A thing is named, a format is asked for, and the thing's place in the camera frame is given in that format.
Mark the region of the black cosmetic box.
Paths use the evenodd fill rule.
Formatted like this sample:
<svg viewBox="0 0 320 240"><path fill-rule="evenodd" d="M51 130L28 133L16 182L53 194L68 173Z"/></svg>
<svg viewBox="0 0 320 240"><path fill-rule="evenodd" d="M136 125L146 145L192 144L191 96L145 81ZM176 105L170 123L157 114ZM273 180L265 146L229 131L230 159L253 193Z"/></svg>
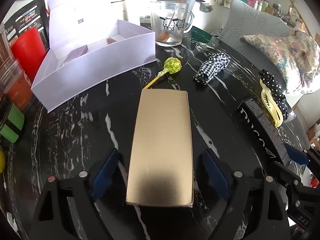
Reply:
<svg viewBox="0 0 320 240"><path fill-rule="evenodd" d="M289 164L290 158L280 135L255 100L242 101L237 115L261 161L277 161L283 166Z"/></svg>

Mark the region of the gold rectangular box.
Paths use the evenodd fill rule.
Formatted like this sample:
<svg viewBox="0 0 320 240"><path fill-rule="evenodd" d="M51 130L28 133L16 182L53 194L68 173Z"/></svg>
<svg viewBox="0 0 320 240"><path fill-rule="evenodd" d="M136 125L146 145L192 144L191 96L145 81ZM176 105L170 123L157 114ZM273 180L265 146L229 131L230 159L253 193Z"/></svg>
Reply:
<svg viewBox="0 0 320 240"><path fill-rule="evenodd" d="M143 89L132 142L127 204L191 207L193 171L188 93Z"/></svg>

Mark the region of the yellow hair claw clip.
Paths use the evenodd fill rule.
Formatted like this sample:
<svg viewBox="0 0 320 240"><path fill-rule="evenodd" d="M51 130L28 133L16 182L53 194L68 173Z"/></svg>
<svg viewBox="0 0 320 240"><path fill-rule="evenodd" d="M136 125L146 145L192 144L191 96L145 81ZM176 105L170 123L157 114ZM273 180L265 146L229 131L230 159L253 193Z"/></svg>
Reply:
<svg viewBox="0 0 320 240"><path fill-rule="evenodd" d="M283 123L283 114L273 99L272 93L270 89L263 83L262 79L260 79L260 86L262 88L261 91L261 100L272 116L274 120L274 126L279 127Z"/></svg>

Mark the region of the yellow lemon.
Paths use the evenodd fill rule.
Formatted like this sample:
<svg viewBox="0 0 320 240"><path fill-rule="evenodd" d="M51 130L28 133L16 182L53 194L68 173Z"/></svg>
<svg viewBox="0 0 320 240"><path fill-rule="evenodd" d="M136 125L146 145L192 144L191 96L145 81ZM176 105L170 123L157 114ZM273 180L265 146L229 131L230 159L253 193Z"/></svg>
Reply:
<svg viewBox="0 0 320 240"><path fill-rule="evenodd" d="M4 172L6 164L5 153L3 152L2 148L0 148L0 173Z"/></svg>

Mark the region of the black polka dot scrunchie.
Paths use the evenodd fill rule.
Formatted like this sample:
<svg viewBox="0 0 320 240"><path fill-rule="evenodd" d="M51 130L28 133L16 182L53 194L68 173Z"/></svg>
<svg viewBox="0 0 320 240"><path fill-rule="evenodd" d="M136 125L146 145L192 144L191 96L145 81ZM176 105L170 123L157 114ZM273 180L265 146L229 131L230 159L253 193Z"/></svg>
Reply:
<svg viewBox="0 0 320 240"><path fill-rule="evenodd" d="M285 95L281 91L281 86L277 83L270 72L265 69L259 71L260 79L263 83L270 89L273 99L280 108L283 114L283 121L287 120L289 117L289 107Z"/></svg>

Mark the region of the floral cushion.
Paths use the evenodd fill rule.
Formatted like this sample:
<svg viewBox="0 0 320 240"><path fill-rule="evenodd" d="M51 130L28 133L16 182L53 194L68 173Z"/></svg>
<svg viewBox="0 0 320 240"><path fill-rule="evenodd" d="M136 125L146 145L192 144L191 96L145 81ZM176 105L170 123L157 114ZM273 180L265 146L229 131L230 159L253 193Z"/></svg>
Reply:
<svg viewBox="0 0 320 240"><path fill-rule="evenodd" d="M274 63L288 93L310 94L319 90L319 45L311 36L296 29L285 37L257 34L241 38Z"/></svg>

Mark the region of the green labelled black jar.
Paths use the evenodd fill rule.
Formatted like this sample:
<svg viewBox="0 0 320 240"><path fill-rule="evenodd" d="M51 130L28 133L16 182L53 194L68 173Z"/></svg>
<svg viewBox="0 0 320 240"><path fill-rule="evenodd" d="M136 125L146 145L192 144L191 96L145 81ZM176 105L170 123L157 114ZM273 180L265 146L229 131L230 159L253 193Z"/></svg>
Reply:
<svg viewBox="0 0 320 240"><path fill-rule="evenodd" d="M24 125L24 115L12 103L8 96L1 98L1 136L10 143L15 143L21 134Z"/></svg>

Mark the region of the black white checkered scrunchie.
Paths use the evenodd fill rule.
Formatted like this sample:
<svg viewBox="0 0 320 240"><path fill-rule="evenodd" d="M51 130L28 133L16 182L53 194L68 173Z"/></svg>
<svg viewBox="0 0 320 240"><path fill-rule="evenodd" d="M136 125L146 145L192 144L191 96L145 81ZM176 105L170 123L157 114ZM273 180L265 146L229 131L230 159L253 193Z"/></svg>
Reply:
<svg viewBox="0 0 320 240"><path fill-rule="evenodd" d="M224 52L212 54L194 75L194 81L201 85L207 85L221 70L227 68L230 61L231 57Z"/></svg>

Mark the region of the green wrapped lollipop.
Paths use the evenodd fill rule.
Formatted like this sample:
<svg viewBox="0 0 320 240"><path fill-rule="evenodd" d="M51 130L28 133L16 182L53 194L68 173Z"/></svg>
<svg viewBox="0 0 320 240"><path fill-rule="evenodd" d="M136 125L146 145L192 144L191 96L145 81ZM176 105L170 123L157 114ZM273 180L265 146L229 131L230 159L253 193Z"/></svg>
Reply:
<svg viewBox="0 0 320 240"><path fill-rule="evenodd" d="M148 89L151 85L153 85L160 77L165 74L175 74L179 72L182 68L182 64L178 58L170 57L166 59L164 62L163 70L161 70L157 76L151 80L143 89Z"/></svg>

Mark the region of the orange jar with lid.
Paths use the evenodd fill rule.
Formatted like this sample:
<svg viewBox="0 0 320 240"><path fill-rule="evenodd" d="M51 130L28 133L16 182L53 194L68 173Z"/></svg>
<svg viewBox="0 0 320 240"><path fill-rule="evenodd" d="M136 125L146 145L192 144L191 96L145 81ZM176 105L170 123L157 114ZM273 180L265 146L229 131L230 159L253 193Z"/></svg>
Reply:
<svg viewBox="0 0 320 240"><path fill-rule="evenodd" d="M31 81L15 60L10 66L1 68L1 91L18 107L26 111L33 99Z"/></svg>

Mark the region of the grey leaf pattern chair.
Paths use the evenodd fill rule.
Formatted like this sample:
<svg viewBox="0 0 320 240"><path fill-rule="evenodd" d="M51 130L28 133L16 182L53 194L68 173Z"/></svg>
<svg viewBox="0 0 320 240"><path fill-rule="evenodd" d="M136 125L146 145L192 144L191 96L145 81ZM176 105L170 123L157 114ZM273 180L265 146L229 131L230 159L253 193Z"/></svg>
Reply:
<svg viewBox="0 0 320 240"><path fill-rule="evenodd" d="M233 0L227 22L218 39L235 49L258 70L268 70L288 90L299 87L297 69L289 72L285 80L284 74L267 56L255 46L242 39L244 35L262 34L268 37L285 38L289 36L290 28L276 16L260 12L240 0Z"/></svg>

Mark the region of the red plastic canister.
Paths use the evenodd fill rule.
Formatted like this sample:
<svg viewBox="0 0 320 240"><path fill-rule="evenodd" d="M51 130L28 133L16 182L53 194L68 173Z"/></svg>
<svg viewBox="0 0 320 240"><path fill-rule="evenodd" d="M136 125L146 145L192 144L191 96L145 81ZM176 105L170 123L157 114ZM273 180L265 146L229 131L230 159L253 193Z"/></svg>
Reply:
<svg viewBox="0 0 320 240"><path fill-rule="evenodd" d="M10 48L14 58L33 82L47 54L38 29L32 27L24 32Z"/></svg>

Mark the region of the white open gift box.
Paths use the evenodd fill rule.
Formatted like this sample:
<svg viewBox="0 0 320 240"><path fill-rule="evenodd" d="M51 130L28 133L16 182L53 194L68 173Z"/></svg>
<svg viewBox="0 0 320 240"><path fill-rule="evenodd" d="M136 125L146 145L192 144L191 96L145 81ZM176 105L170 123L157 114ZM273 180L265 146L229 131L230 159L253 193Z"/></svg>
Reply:
<svg viewBox="0 0 320 240"><path fill-rule="evenodd" d="M155 61L155 33L117 19L108 0L48 0L49 51L31 90L48 111L81 92ZM74 49L85 55L61 66Z"/></svg>

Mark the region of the black snack pouch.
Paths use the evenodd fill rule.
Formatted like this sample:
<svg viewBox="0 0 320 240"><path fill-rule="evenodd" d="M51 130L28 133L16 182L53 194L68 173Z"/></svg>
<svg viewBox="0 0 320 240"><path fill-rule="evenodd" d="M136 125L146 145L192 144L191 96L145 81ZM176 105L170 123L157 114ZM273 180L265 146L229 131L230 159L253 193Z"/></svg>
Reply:
<svg viewBox="0 0 320 240"><path fill-rule="evenodd" d="M11 46L23 33L36 28L46 51L49 50L49 17L44 0L33 0L4 23L5 33Z"/></svg>

